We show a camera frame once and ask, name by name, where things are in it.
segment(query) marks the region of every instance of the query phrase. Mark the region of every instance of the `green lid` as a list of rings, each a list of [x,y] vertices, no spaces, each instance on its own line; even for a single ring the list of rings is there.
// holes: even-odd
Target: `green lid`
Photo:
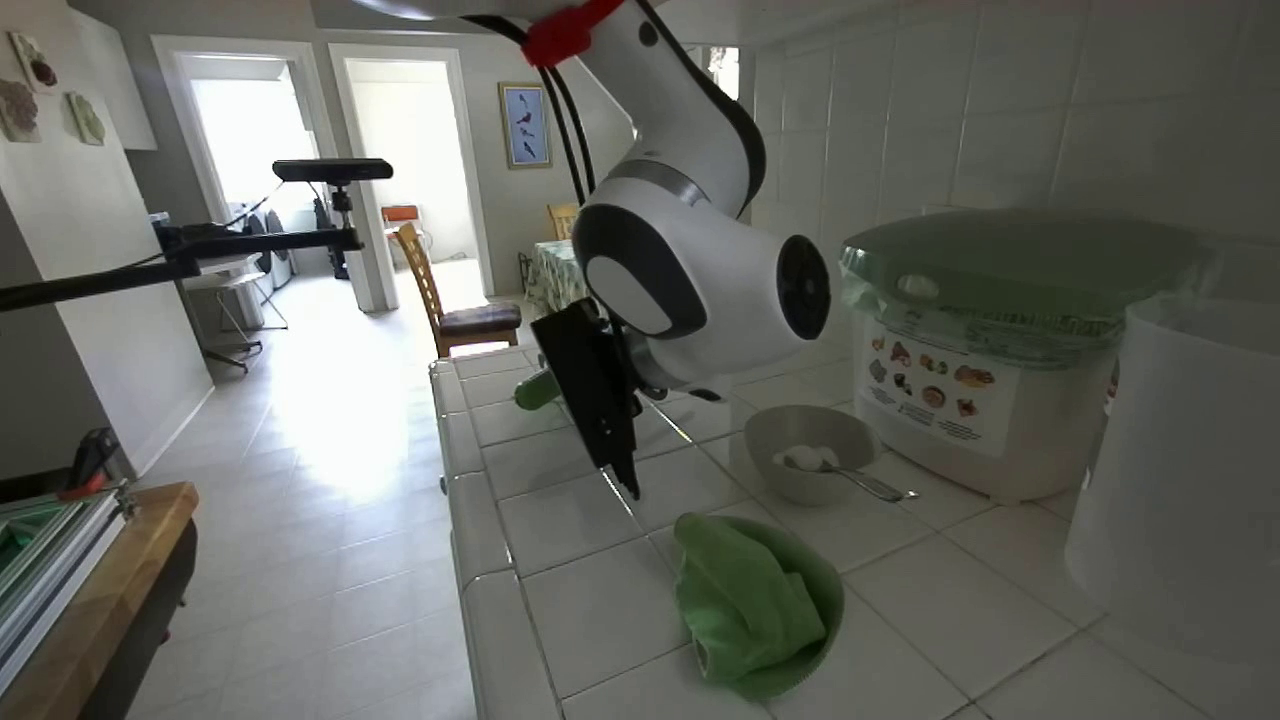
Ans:
[[[941,210],[844,244],[844,267],[885,304],[1063,336],[1117,331],[1128,304],[1206,264],[1184,229],[1063,210]]]

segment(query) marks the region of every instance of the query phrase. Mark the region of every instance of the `appliance label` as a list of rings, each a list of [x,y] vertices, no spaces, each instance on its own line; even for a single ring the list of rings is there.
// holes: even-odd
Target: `appliance label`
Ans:
[[[964,450],[1003,457],[1019,368],[945,350],[880,322],[869,322],[857,363],[866,403]]]

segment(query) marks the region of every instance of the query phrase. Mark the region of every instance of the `black bar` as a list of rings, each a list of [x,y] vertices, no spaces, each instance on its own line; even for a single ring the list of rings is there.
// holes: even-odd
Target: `black bar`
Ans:
[[[326,244],[344,250],[364,248],[354,229],[332,229],[332,231],[282,231],[282,236],[201,236],[201,239],[173,244],[169,255],[218,260],[218,255],[251,255],[251,250],[326,248]]]
[[[597,318],[592,301],[577,301],[543,318],[531,318],[531,336],[549,357],[559,385],[577,436],[586,439],[597,467],[641,501],[636,474],[636,390],[624,368],[619,336],[608,336]]]
[[[165,284],[165,279],[186,279],[186,274],[201,274],[201,271],[186,267],[186,264],[143,264],[143,267],[116,267],[116,271],[94,271],[94,274],[15,284],[15,289],[0,289],[0,312],[77,301],[77,296],[99,296],[99,293],[123,293],[123,289]]]
[[[336,154],[336,158],[278,158],[272,170],[283,182],[354,182],[354,181],[389,181],[394,164],[382,154]]]

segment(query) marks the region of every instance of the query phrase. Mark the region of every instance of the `light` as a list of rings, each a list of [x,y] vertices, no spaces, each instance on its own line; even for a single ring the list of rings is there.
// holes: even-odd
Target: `light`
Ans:
[[[423,4],[403,4],[403,0],[355,0],[355,4],[382,17],[412,18],[412,22],[438,18],[438,11],[429,11]]]
[[[709,76],[723,95],[741,99],[741,49],[714,49]]]

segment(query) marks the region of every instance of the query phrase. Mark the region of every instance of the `white tile countertop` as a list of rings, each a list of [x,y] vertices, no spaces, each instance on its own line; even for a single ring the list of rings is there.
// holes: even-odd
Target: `white tile countertop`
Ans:
[[[880,450],[918,489],[795,506],[759,489],[741,423],[774,403],[854,406],[854,363],[809,357],[723,403],[673,397],[636,420],[641,501],[587,463],[565,403],[520,412],[536,346],[434,368],[476,708],[486,720],[1272,720],[1276,666],[1150,644],[1063,574],[1072,495],[991,502]],[[795,531],[844,574],[826,663],[750,705],[699,680],[675,617],[682,513]]]

